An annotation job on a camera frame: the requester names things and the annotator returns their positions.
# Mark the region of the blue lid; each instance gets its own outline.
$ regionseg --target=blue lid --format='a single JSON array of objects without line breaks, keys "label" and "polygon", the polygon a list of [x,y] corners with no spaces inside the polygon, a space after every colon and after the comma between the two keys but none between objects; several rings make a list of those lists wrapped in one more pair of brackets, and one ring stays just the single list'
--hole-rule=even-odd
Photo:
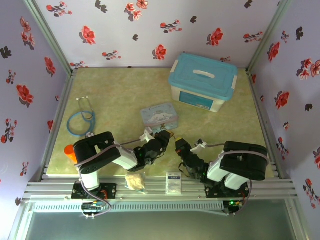
[{"label": "blue lid", "polygon": [[174,64],[169,84],[187,91],[228,101],[234,93],[238,69],[236,66],[182,53]]}]

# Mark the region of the box handle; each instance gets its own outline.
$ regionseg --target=box handle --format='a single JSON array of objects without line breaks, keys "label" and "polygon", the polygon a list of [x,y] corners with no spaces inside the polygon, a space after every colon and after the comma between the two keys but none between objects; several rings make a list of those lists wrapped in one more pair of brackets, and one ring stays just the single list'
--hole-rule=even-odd
[{"label": "box handle", "polygon": [[216,77],[212,73],[205,72],[205,71],[200,71],[200,70],[193,70],[193,73],[194,74],[198,74],[198,75],[203,75],[203,76],[209,77],[211,79],[214,79]]}]

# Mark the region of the glass panel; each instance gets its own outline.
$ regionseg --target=glass panel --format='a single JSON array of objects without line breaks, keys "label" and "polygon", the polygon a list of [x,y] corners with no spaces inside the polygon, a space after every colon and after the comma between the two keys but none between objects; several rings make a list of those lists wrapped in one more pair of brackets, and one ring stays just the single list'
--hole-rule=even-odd
[{"label": "glass panel", "polygon": [[35,213],[27,240],[293,240],[284,201],[248,203],[235,217],[204,212]]}]

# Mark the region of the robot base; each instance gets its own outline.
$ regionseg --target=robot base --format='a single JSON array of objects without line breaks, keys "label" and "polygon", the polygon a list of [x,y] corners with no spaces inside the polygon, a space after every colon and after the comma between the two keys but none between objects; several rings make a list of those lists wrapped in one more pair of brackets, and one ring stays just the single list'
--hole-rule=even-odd
[{"label": "robot base", "polygon": [[[116,199],[117,184],[115,183],[100,183],[97,189],[90,191],[92,194],[98,196],[101,199],[110,200]],[[93,199],[86,191],[83,189],[80,182],[76,182],[73,185],[71,199]]]},{"label": "robot base", "polygon": [[217,199],[217,198],[244,198],[249,194],[248,184],[243,184],[238,190],[232,190],[225,187],[225,179],[221,182],[216,183],[213,187],[206,186],[205,196],[207,199]]}]

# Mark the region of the orange cup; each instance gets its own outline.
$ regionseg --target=orange cup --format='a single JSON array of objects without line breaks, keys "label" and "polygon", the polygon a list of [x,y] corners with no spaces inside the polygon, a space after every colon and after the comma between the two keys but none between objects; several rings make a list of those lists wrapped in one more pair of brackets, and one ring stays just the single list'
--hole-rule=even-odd
[{"label": "orange cup", "polygon": [[66,147],[64,148],[64,154],[65,154],[69,159],[71,159],[72,162],[74,162],[75,164],[78,163],[73,145],[68,145],[68,146],[66,146]]}]

